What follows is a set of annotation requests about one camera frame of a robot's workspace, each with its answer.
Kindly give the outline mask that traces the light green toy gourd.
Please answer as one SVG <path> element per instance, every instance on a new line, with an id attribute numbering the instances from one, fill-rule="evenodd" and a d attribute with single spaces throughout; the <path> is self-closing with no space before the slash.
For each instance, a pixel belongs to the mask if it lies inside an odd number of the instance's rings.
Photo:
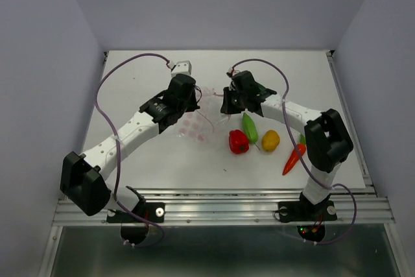
<path id="1" fill-rule="evenodd" d="M 254 144 L 258 149 L 257 141 L 259 139 L 258 132 L 254 120 L 245 112 L 242 117 L 243 132 L 248 138 L 249 143 Z"/>

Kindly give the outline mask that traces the clear zip top bag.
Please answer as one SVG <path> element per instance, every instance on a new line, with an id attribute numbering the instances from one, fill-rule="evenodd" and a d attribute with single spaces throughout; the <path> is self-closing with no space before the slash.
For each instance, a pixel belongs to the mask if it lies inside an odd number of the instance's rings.
<path id="1" fill-rule="evenodd" d="M 196 103 L 199 108 L 184 113 L 174 126 L 174 135 L 204 145 L 218 143 L 230 122 L 230 115 L 220 112 L 223 98 L 223 91 L 197 87 Z"/>

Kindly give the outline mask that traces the red toy bell pepper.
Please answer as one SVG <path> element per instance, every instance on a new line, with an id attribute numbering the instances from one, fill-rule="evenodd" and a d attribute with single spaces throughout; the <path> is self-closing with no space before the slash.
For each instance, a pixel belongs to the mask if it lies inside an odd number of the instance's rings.
<path id="1" fill-rule="evenodd" d="M 249 150 L 249 140 L 241 130 L 231 130 L 228 136 L 229 148 L 234 154 L 246 153 Z"/>

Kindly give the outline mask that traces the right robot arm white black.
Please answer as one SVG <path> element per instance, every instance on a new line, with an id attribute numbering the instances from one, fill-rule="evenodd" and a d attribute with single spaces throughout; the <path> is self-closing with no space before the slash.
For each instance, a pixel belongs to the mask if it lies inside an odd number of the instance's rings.
<path id="1" fill-rule="evenodd" d="M 305 137 L 306 152 L 311 163 L 309 178 L 295 201 L 278 205 L 279 220 L 313 221 L 319 216 L 336 220 L 328 212 L 330 192 L 338 168 L 353 150 L 353 142 L 341 115 L 334 109 L 325 112 L 306 108 L 286 100 L 284 95 L 261 86 L 249 71 L 227 74 L 231 83 L 224 88 L 221 112 L 227 115 L 244 111 L 285 124 Z"/>

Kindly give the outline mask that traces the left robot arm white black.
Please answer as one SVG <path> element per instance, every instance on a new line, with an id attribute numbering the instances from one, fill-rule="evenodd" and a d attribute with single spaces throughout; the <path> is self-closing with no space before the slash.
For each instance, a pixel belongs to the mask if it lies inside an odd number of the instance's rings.
<path id="1" fill-rule="evenodd" d="M 196 81 L 185 74 L 175 75 L 166 90 L 151 98 L 120 129 L 95 147 L 63 160 L 60 190 L 87 216 L 103 209 L 120 209 L 129 221 L 144 215 L 144 198 L 131 187 L 107 183 L 112 172 L 121 179 L 121 162 L 138 147 L 155 138 L 186 112 L 199 107 Z"/>

